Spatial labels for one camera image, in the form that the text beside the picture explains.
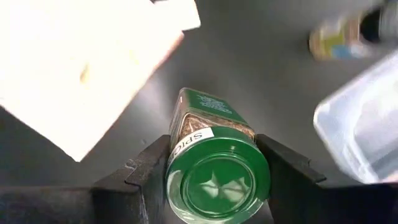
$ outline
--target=glass jar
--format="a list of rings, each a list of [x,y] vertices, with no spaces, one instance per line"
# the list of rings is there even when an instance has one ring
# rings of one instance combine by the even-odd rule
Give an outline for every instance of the glass jar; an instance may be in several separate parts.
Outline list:
[[[268,197],[268,163],[227,102],[183,88],[170,125],[165,177],[172,210],[187,223],[241,223]]]

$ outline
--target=plastic container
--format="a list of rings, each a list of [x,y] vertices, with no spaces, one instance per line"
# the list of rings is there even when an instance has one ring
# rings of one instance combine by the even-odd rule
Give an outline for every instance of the plastic container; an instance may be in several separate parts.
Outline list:
[[[181,90],[165,176],[170,207],[187,223],[242,223],[268,197],[268,163],[254,131],[224,100]]]
[[[322,101],[313,122],[344,172],[363,183],[398,181],[398,52]]]

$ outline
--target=black holder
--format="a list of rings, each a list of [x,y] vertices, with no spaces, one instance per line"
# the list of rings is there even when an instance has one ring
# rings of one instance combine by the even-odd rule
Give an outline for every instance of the black holder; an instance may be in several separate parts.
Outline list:
[[[310,161],[259,134],[274,223],[398,223],[398,184],[331,185]],[[163,223],[170,136],[91,187],[0,188],[0,223]]]

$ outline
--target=table surface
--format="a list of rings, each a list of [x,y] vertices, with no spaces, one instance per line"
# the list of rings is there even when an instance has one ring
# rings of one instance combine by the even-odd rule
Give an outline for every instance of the table surface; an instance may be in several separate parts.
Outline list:
[[[336,170],[313,128],[313,112],[379,58],[317,62],[307,38],[324,19],[375,2],[197,0],[201,27],[185,33],[181,45],[81,163],[1,109],[0,184],[88,185],[112,173],[168,132],[178,91],[185,86],[226,99],[257,133],[325,170]],[[269,212],[262,210],[257,217],[266,218]]]

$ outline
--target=green label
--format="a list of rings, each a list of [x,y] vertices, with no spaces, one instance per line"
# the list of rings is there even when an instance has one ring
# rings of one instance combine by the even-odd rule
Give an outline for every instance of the green label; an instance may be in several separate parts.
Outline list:
[[[221,118],[247,124],[225,100],[191,89],[184,89],[183,92],[189,101],[188,108],[195,108]]]

